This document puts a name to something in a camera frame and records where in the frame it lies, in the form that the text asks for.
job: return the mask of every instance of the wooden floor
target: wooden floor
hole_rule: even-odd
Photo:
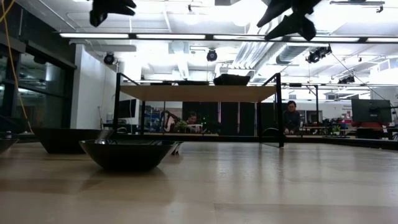
[[[398,153],[184,143],[147,174],[18,144],[0,156],[0,223],[398,223]]]

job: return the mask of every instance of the black metal table frame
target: black metal table frame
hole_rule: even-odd
[[[123,73],[116,74],[116,91],[115,91],[115,100],[114,100],[114,113],[113,113],[113,129],[117,130],[118,128],[118,117],[119,117],[119,100],[120,100],[120,89],[122,77],[126,78],[130,82],[135,85],[139,85],[134,80],[131,80]],[[284,146],[284,130],[283,130],[283,122],[282,122],[282,83],[281,83],[281,75],[280,73],[276,73],[272,77],[270,77],[263,86],[266,86],[271,81],[276,81],[276,105],[277,105],[277,124],[278,124],[278,135],[277,137],[264,137],[262,136],[262,123],[261,123],[261,102],[257,102],[256,106],[256,127],[257,127],[257,137],[255,136],[173,136],[173,135],[158,135],[158,136],[150,136],[144,134],[144,113],[145,113],[145,101],[142,101],[141,106],[141,128],[139,130],[140,134],[138,135],[130,135],[130,134],[118,134],[117,131],[114,132],[113,138],[116,139],[159,139],[159,140],[170,140],[170,141],[209,141],[209,142],[277,142],[279,143],[279,147]]]

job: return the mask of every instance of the ceiling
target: ceiling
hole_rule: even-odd
[[[264,34],[275,27],[281,17],[258,29],[255,25],[267,9],[265,1],[240,0],[231,6],[215,6],[215,0],[202,1],[135,1],[134,17],[109,15],[98,28],[89,23],[91,3],[84,0],[17,0],[28,11],[60,32],[154,32],[154,33],[202,33],[202,34]],[[315,12],[308,16],[321,35],[398,35],[398,1],[385,0],[384,11],[378,7],[334,6],[323,0]],[[135,45],[135,52],[115,52],[123,61],[140,61],[142,74],[152,78],[176,79],[176,72],[187,66],[189,74],[197,71],[220,72],[228,65],[228,73],[250,75],[252,82],[264,82],[276,72],[283,72],[283,82],[337,83],[348,69],[370,79],[371,69],[388,58],[398,57],[398,44],[331,44],[333,55],[315,64],[308,64],[305,57],[315,49],[313,45],[301,45],[301,51],[286,65],[277,64],[276,58],[287,47],[285,44],[242,42],[186,42],[188,50],[181,58],[170,51],[168,40],[71,40],[86,45],[98,58],[108,51],[106,46]],[[208,49],[216,49],[218,59],[207,62]]]

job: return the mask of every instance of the black bowl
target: black bowl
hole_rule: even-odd
[[[176,147],[172,141],[146,140],[89,140],[80,145],[102,168],[120,171],[151,170]]]
[[[43,147],[51,154],[83,154],[79,141],[108,139],[113,130],[32,128]]]
[[[16,142],[18,142],[18,139],[0,139],[0,154],[7,151]]]

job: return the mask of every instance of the yellow cable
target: yellow cable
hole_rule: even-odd
[[[12,67],[12,74],[14,75],[14,79],[15,79],[15,87],[18,89],[18,78],[17,78],[17,74],[16,74],[16,71],[15,71],[14,60],[12,59],[11,44],[10,44],[10,38],[9,38],[9,35],[8,35],[8,25],[7,25],[7,19],[6,19],[7,13],[9,12],[11,6],[14,4],[14,1],[15,0],[13,0],[11,2],[10,6],[8,7],[7,10],[4,7],[4,3],[2,4],[3,15],[0,18],[0,22],[4,19],[4,25],[6,26],[6,37],[7,37],[7,44],[8,44],[8,53],[10,55],[10,61],[11,61],[11,67]],[[22,111],[24,112],[24,116],[25,116],[25,119],[27,121],[27,124],[29,125],[29,129],[30,129],[31,133],[33,134],[32,127],[30,126],[29,120],[27,119],[27,115],[26,115],[24,103],[22,102],[21,94],[18,94],[18,98],[19,98],[19,101],[21,103]]]

